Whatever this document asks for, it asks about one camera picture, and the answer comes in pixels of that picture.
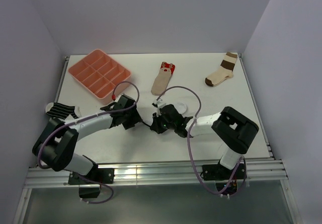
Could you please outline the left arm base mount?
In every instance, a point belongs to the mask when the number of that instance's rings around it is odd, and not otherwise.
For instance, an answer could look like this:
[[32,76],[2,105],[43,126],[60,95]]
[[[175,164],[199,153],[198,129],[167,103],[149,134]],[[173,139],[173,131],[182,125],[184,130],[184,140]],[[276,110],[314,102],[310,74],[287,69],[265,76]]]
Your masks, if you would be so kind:
[[[72,172],[68,178],[68,185],[78,186],[78,195],[82,201],[91,204],[105,203],[111,200],[114,195],[113,188],[109,186],[114,182],[114,172],[114,168],[95,168],[85,176]],[[103,188],[110,190],[110,196],[105,200],[95,200]]]

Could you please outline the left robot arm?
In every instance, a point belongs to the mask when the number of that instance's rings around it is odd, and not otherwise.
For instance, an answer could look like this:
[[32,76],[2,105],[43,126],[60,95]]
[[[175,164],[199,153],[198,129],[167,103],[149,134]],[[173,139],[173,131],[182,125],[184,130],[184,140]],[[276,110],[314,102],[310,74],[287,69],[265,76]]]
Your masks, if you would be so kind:
[[136,108],[136,101],[123,94],[115,102],[100,109],[92,116],[65,122],[52,118],[32,148],[39,164],[48,168],[80,174],[86,183],[93,183],[98,177],[98,165],[85,156],[76,154],[76,143],[98,131],[122,125],[124,129],[134,127],[142,119]]

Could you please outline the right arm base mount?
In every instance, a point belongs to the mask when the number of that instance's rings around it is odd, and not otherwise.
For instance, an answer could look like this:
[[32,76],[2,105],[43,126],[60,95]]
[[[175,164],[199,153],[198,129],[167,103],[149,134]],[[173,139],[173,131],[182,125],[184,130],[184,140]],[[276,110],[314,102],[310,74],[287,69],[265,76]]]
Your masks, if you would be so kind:
[[220,197],[230,199],[246,185],[247,167],[244,163],[240,163],[235,174],[233,175],[231,182],[227,184],[227,181],[232,173],[233,169],[229,170],[221,164],[210,164],[202,166],[200,177],[204,181],[226,181],[225,183],[216,183],[216,191],[221,191],[227,186],[226,190],[221,194]]

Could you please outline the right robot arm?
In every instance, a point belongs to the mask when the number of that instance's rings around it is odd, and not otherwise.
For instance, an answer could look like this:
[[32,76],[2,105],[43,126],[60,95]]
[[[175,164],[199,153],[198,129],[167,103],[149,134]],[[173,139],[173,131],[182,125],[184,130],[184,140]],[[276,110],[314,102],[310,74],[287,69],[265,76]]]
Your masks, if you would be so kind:
[[184,117],[173,104],[153,103],[156,112],[152,115],[150,130],[161,134],[174,131],[182,138],[217,134],[226,144],[218,166],[222,178],[230,178],[240,157],[245,155],[255,139],[259,127],[232,107],[203,117]]

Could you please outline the white sock with black stripes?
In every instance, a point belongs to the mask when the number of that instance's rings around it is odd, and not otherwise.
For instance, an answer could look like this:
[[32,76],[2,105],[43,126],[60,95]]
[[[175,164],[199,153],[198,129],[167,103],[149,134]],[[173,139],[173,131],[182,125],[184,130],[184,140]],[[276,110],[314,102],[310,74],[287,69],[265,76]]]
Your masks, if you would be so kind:
[[183,102],[174,103],[174,107],[179,114],[184,114],[187,111],[187,105]]

